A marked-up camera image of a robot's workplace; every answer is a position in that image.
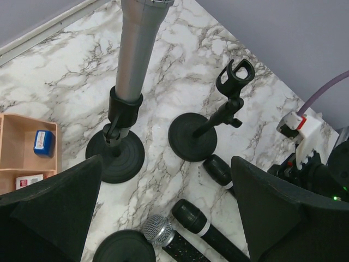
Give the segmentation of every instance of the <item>white marble surface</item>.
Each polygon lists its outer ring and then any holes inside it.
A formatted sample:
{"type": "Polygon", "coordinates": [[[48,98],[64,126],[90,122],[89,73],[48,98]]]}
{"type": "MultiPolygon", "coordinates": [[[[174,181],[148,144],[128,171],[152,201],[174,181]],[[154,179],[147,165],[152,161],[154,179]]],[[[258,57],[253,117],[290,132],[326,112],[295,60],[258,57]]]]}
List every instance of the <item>white marble surface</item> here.
{"type": "MultiPolygon", "coordinates": [[[[107,123],[121,28],[120,2],[110,2],[0,68],[1,111],[57,122],[63,131],[64,168],[84,160],[88,140],[107,123]]],[[[243,125],[218,126],[215,153],[228,163],[232,156],[242,156],[266,170],[293,149],[275,128],[302,101],[195,1],[176,0],[154,50],[143,88],[145,100],[132,127],[144,143],[145,164],[126,183],[102,184],[82,262],[92,261],[109,234],[139,229],[149,215],[169,214],[180,198],[197,205],[247,253],[234,198],[210,179],[201,163],[179,159],[167,141],[176,116],[209,116],[222,104],[225,98],[214,81],[231,58],[247,58],[256,77],[243,89],[245,106],[237,114],[243,125]]],[[[324,124],[325,154],[337,136],[324,124]]],[[[224,261],[198,237],[174,225],[211,261],[224,261]]],[[[172,261],[160,248],[155,251],[158,261],[172,261]]]]}

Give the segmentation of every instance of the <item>gray wall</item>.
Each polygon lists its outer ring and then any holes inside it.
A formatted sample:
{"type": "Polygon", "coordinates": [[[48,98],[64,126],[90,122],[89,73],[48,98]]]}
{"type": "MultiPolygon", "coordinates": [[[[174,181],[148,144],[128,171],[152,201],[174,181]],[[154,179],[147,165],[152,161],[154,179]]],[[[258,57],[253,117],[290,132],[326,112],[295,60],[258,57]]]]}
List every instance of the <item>gray wall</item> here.
{"type": "Polygon", "coordinates": [[[83,1],[0,0],[0,47],[50,21],[83,1]]]}
{"type": "MultiPolygon", "coordinates": [[[[197,0],[303,100],[349,70],[348,0],[197,0]]],[[[312,108],[349,126],[349,79],[312,108]]]]}

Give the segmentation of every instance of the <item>black microphone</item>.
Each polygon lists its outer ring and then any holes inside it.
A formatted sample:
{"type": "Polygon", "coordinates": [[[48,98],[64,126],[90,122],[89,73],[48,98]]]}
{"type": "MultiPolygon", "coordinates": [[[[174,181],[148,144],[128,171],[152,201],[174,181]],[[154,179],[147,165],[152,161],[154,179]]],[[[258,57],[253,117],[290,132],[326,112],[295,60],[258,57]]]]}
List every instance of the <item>black microphone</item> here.
{"type": "Polygon", "coordinates": [[[210,262],[172,228],[167,217],[149,217],[143,225],[142,232],[149,243],[161,246],[177,262],[210,262]]]}
{"type": "Polygon", "coordinates": [[[208,172],[214,181],[228,190],[228,192],[235,197],[233,181],[231,179],[231,170],[229,165],[225,163],[223,159],[213,154],[203,162],[203,168],[205,168],[206,172],[208,172]]]}
{"type": "Polygon", "coordinates": [[[250,262],[250,259],[229,241],[191,202],[181,199],[172,208],[172,214],[190,232],[201,237],[229,262],[250,262]]]}

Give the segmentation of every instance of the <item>silver mesh microphone grille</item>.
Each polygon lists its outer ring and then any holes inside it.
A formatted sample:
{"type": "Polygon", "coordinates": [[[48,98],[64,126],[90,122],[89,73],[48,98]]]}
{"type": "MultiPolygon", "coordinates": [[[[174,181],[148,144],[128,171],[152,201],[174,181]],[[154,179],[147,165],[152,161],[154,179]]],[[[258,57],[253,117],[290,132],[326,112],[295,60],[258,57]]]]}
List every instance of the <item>silver mesh microphone grille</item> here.
{"type": "Polygon", "coordinates": [[[153,215],[144,223],[142,232],[150,243],[163,246],[171,236],[173,229],[167,217],[153,215]]]}

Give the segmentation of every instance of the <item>blue box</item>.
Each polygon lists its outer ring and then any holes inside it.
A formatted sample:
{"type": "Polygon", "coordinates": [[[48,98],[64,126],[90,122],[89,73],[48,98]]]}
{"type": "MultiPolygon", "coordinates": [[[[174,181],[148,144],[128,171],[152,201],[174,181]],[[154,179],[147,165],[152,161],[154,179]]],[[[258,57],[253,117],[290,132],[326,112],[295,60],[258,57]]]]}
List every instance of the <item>blue box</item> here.
{"type": "Polygon", "coordinates": [[[55,151],[55,135],[48,130],[38,130],[34,140],[34,153],[39,157],[52,158],[55,151]]]}

